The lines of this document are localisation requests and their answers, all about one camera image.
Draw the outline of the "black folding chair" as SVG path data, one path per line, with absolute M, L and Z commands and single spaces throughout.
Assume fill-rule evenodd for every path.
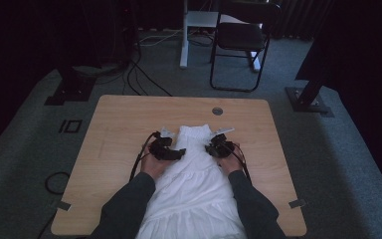
M 260 84 L 271 35 L 282 14 L 280 5 L 266 0 L 222 0 L 217 16 L 214 42 L 211 51 L 210 86 L 219 91 L 250 93 Z M 215 85 L 214 72 L 217 49 L 241 51 L 249 54 L 253 64 L 263 53 L 255 85 L 249 89 L 220 87 Z

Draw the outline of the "black slanted stand with base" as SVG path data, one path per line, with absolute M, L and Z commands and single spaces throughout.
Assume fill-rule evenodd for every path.
M 319 95 L 326 82 L 328 60 L 324 56 L 318 40 L 314 40 L 297 74 L 297 80 L 306 80 L 304 88 L 286 87 L 286 94 L 292 109 L 299 113 L 317 113 L 324 118 L 333 118 L 334 114 Z

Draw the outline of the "white desk frame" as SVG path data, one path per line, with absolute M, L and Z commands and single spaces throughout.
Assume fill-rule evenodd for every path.
M 188 67 L 189 30 L 191 28 L 215 28 L 218 13 L 206 10 L 190 10 L 188 8 L 190 0 L 183 0 L 183 36 L 179 67 Z

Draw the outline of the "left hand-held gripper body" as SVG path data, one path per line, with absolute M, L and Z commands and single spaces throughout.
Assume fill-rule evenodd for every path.
M 155 140 L 149 147 L 149 152 L 157 159 L 173 159 L 174 154 L 170 149 L 173 141 L 174 133 L 163 127 L 160 131 L 156 131 L 153 136 Z

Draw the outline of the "person's left hand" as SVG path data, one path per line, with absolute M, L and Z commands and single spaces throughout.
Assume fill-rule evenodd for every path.
M 148 174 L 154 180 L 163 174 L 171 165 L 169 160 L 158 160 L 149 152 L 149 147 L 144 148 L 144 156 L 141 159 L 140 171 Z

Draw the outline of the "black flat stand base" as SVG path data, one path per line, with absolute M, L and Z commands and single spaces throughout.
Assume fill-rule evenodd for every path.
M 62 106 L 65 102 L 87 102 L 96 77 L 85 76 L 72 67 L 59 67 L 61 81 L 52 96 L 47 97 L 46 106 Z

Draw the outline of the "person's right hand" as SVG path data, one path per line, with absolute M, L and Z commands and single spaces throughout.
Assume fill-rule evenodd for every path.
M 216 161 L 226 175 L 243 170 L 243 154 L 237 144 L 235 144 L 234 151 L 228 157 L 217 158 Z

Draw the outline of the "white skirt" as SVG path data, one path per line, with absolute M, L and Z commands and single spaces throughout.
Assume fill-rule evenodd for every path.
M 205 146 L 208 125 L 179 128 L 185 155 L 156 180 L 136 239 L 247 239 L 229 179 Z

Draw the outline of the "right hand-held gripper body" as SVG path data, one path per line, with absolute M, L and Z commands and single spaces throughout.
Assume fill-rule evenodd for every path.
M 225 158 L 229 156 L 234 151 L 234 144 L 231 141 L 227 141 L 225 136 L 226 132 L 233 131 L 230 128 L 220 128 L 214 132 L 214 137 L 212 138 L 212 155 L 218 158 Z

